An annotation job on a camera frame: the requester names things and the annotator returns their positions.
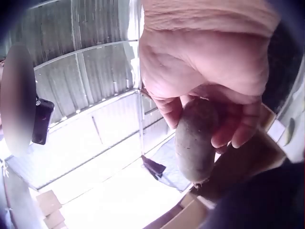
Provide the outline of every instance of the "horizontal beam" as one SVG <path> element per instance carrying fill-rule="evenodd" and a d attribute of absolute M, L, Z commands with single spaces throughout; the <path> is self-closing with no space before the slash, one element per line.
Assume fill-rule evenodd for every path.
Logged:
<path fill-rule="evenodd" d="M 94 46 L 87 47 L 87 48 L 84 48 L 84 49 L 76 50 L 76 51 L 67 53 L 65 55 L 58 56 L 58 57 L 56 57 L 54 59 L 51 59 L 49 61 L 46 61 L 46 62 L 40 64 L 40 65 L 37 65 L 36 67 L 34 67 L 34 71 L 39 69 L 39 68 L 41 68 L 41 67 L 44 67 L 44 66 L 46 66 L 46 65 L 48 65 L 50 63 L 53 63 L 53 62 L 58 61 L 58 60 L 61 60 L 61 59 L 65 58 L 65 57 L 68 57 L 68 56 L 72 56 L 72 55 L 77 54 L 77 53 L 82 53 L 82 52 L 85 52 L 85 51 L 88 51 L 88 50 L 92 50 L 92 49 L 99 49 L 99 48 L 110 46 L 110 45 L 118 45 L 118 44 L 137 42 L 137 41 L 138 40 L 110 42 L 110 43 L 106 43 L 106 44 L 94 45 Z"/>
<path fill-rule="evenodd" d="M 104 101 L 101 101 L 95 105 L 92 105 L 91 107 L 86 107 L 84 110 L 80 111 L 80 113 L 78 114 L 73 114 L 69 117 L 67 117 L 66 120 L 64 121 L 59 121 L 58 123 L 56 123 L 54 126 L 50 127 L 49 129 L 49 133 L 52 133 L 54 132 L 55 130 L 58 130 L 59 128 L 69 124 L 70 122 L 76 120 L 76 119 L 79 119 L 80 117 L 82 116 L 86 116 L 88 114 L 90 114 L 91 112 L 93 111 L 96 111 L 102 107 L 105 107 L 111 103 L 114 103 L 116 101 L 119 101 L 127 96 L 130 96 L 130 95 L 133 95 L 133 94 L 136 94 L 138 91 L 138 89 L 131 89 L 130 91 L 127 91 L 127 92 L 124 92 L 122 94 L 118 94 L 118 95 L 114 95 L 112 97 L 109 97 L 108 99 L 104 100 Z"/>
<path fill-rule="evenodd" d="M 52 2 L 59 2 L 60 0 L 48 0 L 48 1 L 44 1 L 42 3 L 39 3 L 37 5 L 34 5 L 34 6 L 31 6 L 29 9 L 34 9 L 34 8 L 38 8 L 38 7 L 41 7 L 43 5 L 46 5 L 46 4 L 49 4 L 49 3 L 52 3 Z"/>
<path fill-rule="evenodd" d="M 90 159 L 88 159 L 88 160 L 82 162 L 81 164 L 79 164 L 78 166 L 74 167 L 73 169 L 70 169 L 68 172 L 65 172 L 64 174 L 60 175 L 59 177 L 57 177 L 57 178 L 55 178 L 55 179 L 53 179 L 53 180 L 47 182 L 46 184 L 44 184 L 44 185 L 38 187 L 37 189 L 39 190 L 39 189 L 42 189 L 42 188 L 46 187 L 47 185 L 49 185 L 49 184 L 53 183 L 54 181 L 56 181 L 56 180 L 62 178 L 63 176 L 67 175 L 68 173 L 70 173 L 70 172 L 76 170 L 77 168 L 79 168 L 79 167 L 81 167 L 82 165 L 88 163 L 89 161 L 93 160 L 94 158 L 98 157 L 99 155 L 105 153 L 107 150 L 109 150 L 109 149 L 115 147 L 116 145 L 120 144 L 121 142 L 125 141 L 126 139 L 128 139 L 129 137 L 132 137 L 133 135 L 135 135 L 135 134 L 137 134 L 137 133 L 139 133 L 138 130 L 135 131 L 135 132 L 133 132 L 132 134 L 128 135 L 127 137 L 123 138 L 121 141 L 119 141 L 119 142 L 113 144 L 112 146 L 108 147 L 107 149 L 104 149 L 102 152 L 100 152 L 99 154 L 95 155 L 94 157 L 92 157 L 92 158 L 90 158 Z"/>

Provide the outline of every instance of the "metal frame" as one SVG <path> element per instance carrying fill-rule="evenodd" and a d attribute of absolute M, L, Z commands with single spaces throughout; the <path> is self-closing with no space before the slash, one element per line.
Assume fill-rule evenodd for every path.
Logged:
<path fill-rule="evenodd" d="M 58 56 L 54 59 L 51 59 L 49 61 L 46 61 L 36 67 L 34 67 L 34 71 L 41 68 L 41 67 L 44 67 L 50 63 L 53 63 L 55 61 L 58 61 L 60 59 L 63 59 L 65 57 L 68 57 L 68 56 L 72 56 L 74 54 L 77 54 L 77 53 L 83 53 L 85 51 L 88 51 L 88 50 L 91 50 L 91 49 L 98 49 L 98 48 L 102 48 L 102 47 L 106 47 L 106 46 L 109 46 L 109 45 L 117 45 L 117 44 L 123 44 L 123 43 L 130 43 L 130 42 L 137 42 L 138 40 L 129 40 L 129 41 L 116 41 L 116 42 L 110 42 L 110 43 L 106 43 L 106 44 L 101 44 L 101 45 L 95 45 L 95 46 L 91 46 L 91 47 L 87 47 L 87 48 L 83 48 L 83 49 L 80 49 L 80 50 L 76 50 L 76 51 L 73 51 L 73 52 L 70 52 L 70 53 L 67 53 L 65 55 L 62 55 L 62 56 Z"/>

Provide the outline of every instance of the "white floor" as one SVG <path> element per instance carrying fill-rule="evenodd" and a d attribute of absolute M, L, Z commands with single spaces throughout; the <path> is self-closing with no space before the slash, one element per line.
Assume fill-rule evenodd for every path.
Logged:
<path fill-rule="evenodd" d="M 182 198 L 176 189 L 156 181 L 142 160 L 65 204 L 61 213 L 69 229 L 141 229 Z"/>

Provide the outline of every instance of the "cardboard box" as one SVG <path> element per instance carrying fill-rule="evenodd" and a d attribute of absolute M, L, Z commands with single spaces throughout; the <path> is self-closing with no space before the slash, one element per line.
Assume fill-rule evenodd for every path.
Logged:
<path fill-rule="evenodd" d="M 48 215 L 45 219 L 45 224 L 49 229 L 53 229 L 54 227 L 58 226 L 60 223 L 65 221 L 65 218 L 60 213 L 59 210 L 56 210 L 55 212 Z"/>
<path fill-rule="evenodd" d="M 62 207 L 52 190 L 40 194 L 36 199 L 44 216 L 47 216 Z"/>

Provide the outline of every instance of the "corrugated metal wall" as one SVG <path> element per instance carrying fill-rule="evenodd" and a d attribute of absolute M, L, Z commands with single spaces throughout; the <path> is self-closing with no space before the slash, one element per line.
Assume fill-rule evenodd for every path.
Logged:
<path fill-rule="evenodd" d="M 138 42 L 113 44 L 73 54 L 35 70 L 38 96 L 55 104 L 52 122 L 133 89 Z"/>
<path fill-rule="evenodd" d="M 167 135 L 158 110 L 145 115 L 156 107 L 153 101 L 136 91 L 124 97 L 139 82 L 139 6 L 135 1 L 60 0 L 28 10 L 11 30 L 4 47 L 23 41 L 29 48 L 38 95 L 55 104 L 52 122 L 81 112 L 53 127 L 46 145 L 32 144 L 27 155 L 7 161 L 33 187 L 55 181 L 70 190 L 68 195 L 83 180 L 84 191 Z M 106 103 L 118 95 L 122 99 Z M 82 112 L 88 107 L 93 111 Z"/>
<path fill-rule="evenodd" d="M 5 42 L 23 42 L 37 66 L 83 48 L 136 40 L 138 31 L 128 31 L 129 23 L 138 23 L 129 6 L 126 0 L 51 2 L 29 9 Z"/>

